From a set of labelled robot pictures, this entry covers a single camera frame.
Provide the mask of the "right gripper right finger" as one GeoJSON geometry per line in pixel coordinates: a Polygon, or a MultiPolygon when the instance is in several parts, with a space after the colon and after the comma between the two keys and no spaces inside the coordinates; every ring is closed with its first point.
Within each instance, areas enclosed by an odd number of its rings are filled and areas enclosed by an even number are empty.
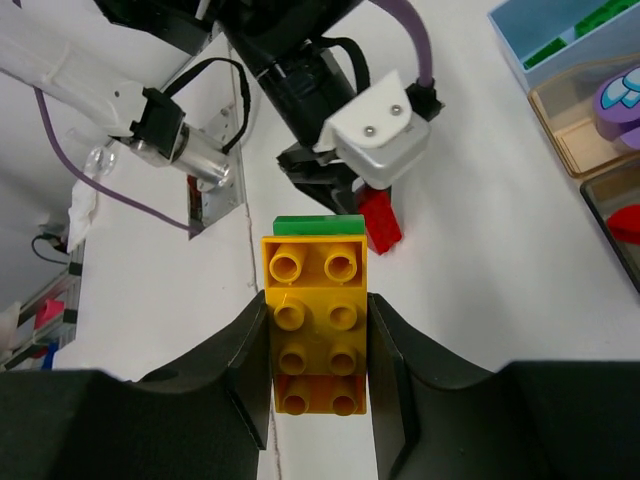
{"type": "Polygon", "coordinates": [[[635,479],[635,361],[483,369],[368,298],[368,380],[382,479],[635,479]]]}

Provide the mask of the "plain green lego brick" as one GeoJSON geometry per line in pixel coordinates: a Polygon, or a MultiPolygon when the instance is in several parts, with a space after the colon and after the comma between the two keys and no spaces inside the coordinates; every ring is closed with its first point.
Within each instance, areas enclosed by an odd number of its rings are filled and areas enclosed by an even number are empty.
{"type": "Polygon", "coordinates": [[[523,68],[525,70],[532,69],[547,58],[563,50],[567,45],[568,43],[562,37],[555,37],[526,57],[522,62],[523,68]]]}

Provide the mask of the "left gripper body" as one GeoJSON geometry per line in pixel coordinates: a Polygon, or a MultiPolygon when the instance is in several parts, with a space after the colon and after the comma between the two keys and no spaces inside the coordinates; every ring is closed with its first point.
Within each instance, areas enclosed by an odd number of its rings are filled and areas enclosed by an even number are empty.
{"type": "Polygon", "coordinates": [[[222,1],[219,24],[281,118],[305,146],[371,85],[361,48],[325,36],[357,1],[222,1]]]}

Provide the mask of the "red purple lego pair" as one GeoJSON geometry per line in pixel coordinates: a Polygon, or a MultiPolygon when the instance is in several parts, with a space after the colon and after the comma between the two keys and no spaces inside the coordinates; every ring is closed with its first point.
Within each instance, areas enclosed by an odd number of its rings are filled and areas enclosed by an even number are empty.
{"type": "Polygon", "coordinates": [[[363,186],[357,195],[358,212],[364,217],[369,247],[378,255],[388,253],[403,239],[388,190],[363,186]]]}

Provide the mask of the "red oval lego brick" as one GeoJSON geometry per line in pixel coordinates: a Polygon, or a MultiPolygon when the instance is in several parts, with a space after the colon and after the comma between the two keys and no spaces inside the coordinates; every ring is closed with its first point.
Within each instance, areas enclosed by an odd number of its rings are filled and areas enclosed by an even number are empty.
{"type": "Polygon", "coordinates": [[[640,205],[628,205],[617,210],[607,220],[607,227],[616,241],[639,245],[640,205]]]}

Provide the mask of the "purple lego brick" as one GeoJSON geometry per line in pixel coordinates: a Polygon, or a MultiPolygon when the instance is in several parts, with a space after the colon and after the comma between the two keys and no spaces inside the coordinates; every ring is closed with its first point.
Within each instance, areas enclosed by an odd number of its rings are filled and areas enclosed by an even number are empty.
{"type": "Polygon", "coordinates": [[[605,81],[593,98],[598,134],[623,148],[639,150],[639,66],[605,81]]]}

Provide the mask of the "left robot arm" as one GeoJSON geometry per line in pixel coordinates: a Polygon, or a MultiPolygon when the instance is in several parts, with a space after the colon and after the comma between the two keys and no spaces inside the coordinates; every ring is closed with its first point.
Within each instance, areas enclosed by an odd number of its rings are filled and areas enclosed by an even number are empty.
{"type": "MultiPolygon", "coordinates": [[[[149,33],[189,55],[220,28],[237,52],[242,83],[255,79],[295,136],[278,159],[305,195],[337,214],[353,214],[355,172],[314,145],[323,123],[369,85],[359,47],[338,40],[356,72],[349,82],[331,54],[327,30],[354,8],[351,1],[101,1],[113,24],[149,33]]],[[[1,5],[1,66],[26,84],[75,108],[148,163],[175,167],[209,187],[230,177],[234,141],[209,146],[189,126],[175,95],[203,70],[197,64],[166,89],[127,78],[16,4],[1,5]]]]}

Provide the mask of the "green lego brick number three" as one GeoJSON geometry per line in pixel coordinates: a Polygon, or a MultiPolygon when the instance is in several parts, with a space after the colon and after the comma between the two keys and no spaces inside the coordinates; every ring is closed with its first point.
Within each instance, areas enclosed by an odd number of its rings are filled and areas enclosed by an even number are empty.
{"type": "Polygon", "coordinates": [[[575,37],[581,38],[601,25],[614,19],[626,10],[635,6],[638,0],[608,0],[596,10],[579,21],[575,27],[575,37]]]}

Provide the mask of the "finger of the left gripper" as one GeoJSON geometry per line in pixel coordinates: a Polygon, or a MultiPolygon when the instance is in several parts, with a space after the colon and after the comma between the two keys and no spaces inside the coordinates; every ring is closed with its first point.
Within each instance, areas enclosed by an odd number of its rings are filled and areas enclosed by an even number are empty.
{"type": "Polygon", "coordinates": [[[277,162],[294,187],[338,215],[356,214],[353,183],[359,176],[334,151],[316,153],[296,143],[283,151],[277,162]]]}

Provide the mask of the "green lego plate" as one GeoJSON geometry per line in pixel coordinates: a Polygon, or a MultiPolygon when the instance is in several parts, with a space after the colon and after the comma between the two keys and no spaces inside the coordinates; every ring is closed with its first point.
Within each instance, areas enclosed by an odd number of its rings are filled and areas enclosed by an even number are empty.
{"type": "Polygon", "coordinates": [[[273,221],[276,236],[364,235],[362,215],[278,216],[273,221]]]}

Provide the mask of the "yellow striped lego brick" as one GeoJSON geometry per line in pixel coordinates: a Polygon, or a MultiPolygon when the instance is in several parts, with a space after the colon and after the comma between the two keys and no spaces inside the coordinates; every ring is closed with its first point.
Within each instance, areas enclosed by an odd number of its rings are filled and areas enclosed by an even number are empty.
{"type": "Polygon", "coordinates": [[[266,236],[261,249],[276,411],[364,414],[365,236],[266,236]]]}

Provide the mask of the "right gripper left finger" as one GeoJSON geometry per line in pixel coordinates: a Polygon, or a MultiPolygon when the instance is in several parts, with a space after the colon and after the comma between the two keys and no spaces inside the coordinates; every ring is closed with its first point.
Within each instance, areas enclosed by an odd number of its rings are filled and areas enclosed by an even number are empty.
{"type": "Polygon", "coordinates": [[[254,479],[267,446],[267,306],[138,381],[101,370],[1,377],[5,479],[254,479]]]}

